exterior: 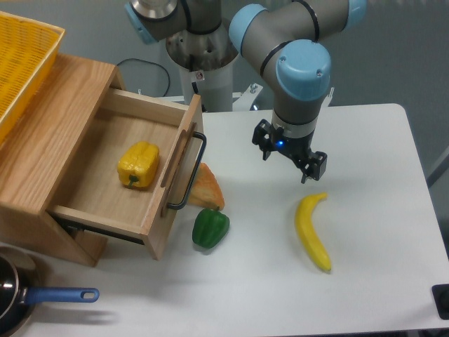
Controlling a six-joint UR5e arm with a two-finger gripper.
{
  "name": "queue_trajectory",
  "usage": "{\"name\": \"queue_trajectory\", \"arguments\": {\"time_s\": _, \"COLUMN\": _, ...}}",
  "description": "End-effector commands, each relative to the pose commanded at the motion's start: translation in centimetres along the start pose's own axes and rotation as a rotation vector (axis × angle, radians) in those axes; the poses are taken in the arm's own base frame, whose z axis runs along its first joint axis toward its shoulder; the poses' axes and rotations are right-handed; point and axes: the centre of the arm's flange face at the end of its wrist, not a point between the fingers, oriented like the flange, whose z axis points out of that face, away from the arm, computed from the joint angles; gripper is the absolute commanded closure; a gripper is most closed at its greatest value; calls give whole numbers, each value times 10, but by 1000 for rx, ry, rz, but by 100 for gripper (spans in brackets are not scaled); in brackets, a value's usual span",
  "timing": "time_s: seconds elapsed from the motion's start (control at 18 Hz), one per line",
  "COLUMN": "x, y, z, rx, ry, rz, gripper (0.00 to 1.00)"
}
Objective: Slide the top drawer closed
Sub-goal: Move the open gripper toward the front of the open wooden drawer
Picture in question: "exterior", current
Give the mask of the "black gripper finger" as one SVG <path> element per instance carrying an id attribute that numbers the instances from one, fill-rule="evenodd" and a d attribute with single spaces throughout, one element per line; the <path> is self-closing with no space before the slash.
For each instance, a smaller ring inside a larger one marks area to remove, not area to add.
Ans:
<path id="1" fill-rule="evenodd" d="M 252 143 L 262 151 L 262 159 L 266 161 L 272 152 L 283 149 L 283 128 L 271 125 L 262 119 L 253 131 Z"/>
<path id="2" fill-rule="evenodd" d="M 328 155 L 325 152 L 310 152 L 304 158 L 295 158 L 294 164 L 301 170 L 301 183 L 307 180 L 319 181 L 326 172 Z"/>

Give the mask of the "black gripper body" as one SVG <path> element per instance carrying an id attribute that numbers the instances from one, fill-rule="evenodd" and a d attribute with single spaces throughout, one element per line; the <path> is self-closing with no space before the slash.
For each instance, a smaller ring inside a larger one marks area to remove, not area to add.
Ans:
<path id="1" fill-rule="evenodd" d="M 311 140 L 315 127 L 315 119 L 305 124 L 289 124 L 280 117 L 273 117 L 267 139 L 267 157 L 272 152 L 278 152 L 292 160 L 296 166 L 310 165 L 314 158 Z"/>

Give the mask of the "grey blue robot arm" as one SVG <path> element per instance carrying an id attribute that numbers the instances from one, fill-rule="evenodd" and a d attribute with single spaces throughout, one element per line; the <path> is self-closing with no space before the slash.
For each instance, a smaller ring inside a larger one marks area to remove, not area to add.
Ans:
<path id="1" fill-rule="evenodd" d="M 259 4 L 240 9 L 229 24 L 219 1 L 129 1 L 126 14 L 146 44 L 165 41 L 171 60 L 185 73 L 184 96 L 209 95 L 213 72 L 244 58 L 274 93 L 270 121 L 261 121 L 252 142 L 264 157 L 278 152 L 318 180 L 327 156 L 311 149 L 328 92 L 330 54 L 322 39 L 345 31 L 366 14 L 365 1 L 290 1 L 270 11 Z"/>

